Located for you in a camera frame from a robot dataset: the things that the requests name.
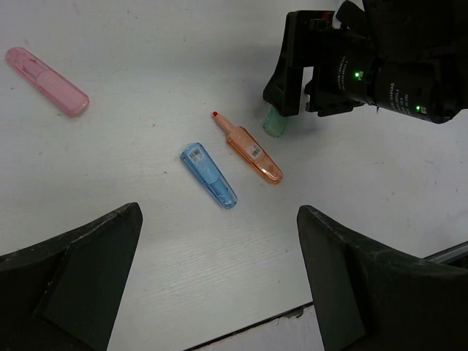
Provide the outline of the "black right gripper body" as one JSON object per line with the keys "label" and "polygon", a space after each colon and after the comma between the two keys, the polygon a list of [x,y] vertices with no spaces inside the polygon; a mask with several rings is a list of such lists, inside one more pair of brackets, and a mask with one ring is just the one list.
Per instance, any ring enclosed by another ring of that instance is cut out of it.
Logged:
{"label": "black right gripper body", "polygon": [[366,13],[304,10],[301,25],[306,30],[304,65],[313,68],[304,87],[309,96],[306,111],[325,117],[363,105],[376,107],[378,59]]}

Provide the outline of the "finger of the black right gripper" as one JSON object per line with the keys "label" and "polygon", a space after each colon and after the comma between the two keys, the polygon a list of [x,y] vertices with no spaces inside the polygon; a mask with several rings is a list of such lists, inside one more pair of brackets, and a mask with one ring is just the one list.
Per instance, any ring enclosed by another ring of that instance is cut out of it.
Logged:
{"label": "finger of the black right gripper", "polygon": [[300,10],[287,14],[276,68],[263,90],[263,99],[282,117],[299,114],[305,49],[314,12]]}

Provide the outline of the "green correction tape case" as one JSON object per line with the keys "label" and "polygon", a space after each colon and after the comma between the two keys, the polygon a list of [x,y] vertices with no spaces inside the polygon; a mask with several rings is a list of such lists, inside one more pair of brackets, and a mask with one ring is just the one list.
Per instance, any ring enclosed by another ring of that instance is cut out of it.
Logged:
{"label": "green correction tape case", "polygon": [[270,137],[281,137],[288,125],[289,117],[284,117],[272,107],[263,122],[263,131]]}

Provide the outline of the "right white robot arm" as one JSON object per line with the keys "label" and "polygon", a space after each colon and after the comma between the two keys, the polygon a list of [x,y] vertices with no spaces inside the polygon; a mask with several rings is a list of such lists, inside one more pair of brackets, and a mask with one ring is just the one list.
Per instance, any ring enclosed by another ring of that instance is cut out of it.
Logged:
{"label": "right white robot arm", "polygon": [[344,1],[290,12],[263,98],[283,117],[371,105],[444,124],[467,108],[467,3]]}

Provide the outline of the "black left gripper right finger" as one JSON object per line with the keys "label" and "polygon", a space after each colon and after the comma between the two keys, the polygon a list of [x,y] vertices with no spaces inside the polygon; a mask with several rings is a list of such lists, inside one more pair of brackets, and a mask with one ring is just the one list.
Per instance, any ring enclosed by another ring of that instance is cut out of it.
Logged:
{"label": "black left gripper right finger", "polygon": [[467,348],[467,259],[400,252],[310,205],[297,226],[326,350]]}

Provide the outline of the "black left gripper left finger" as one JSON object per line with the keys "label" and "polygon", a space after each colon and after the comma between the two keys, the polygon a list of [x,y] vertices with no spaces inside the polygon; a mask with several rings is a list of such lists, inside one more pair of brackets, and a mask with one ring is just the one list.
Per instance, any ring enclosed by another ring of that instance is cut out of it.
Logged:
{"label": "black left gripper left finger", "polygon": [[127,203],[1,256],[1,349],[106,350],[142,224]]}

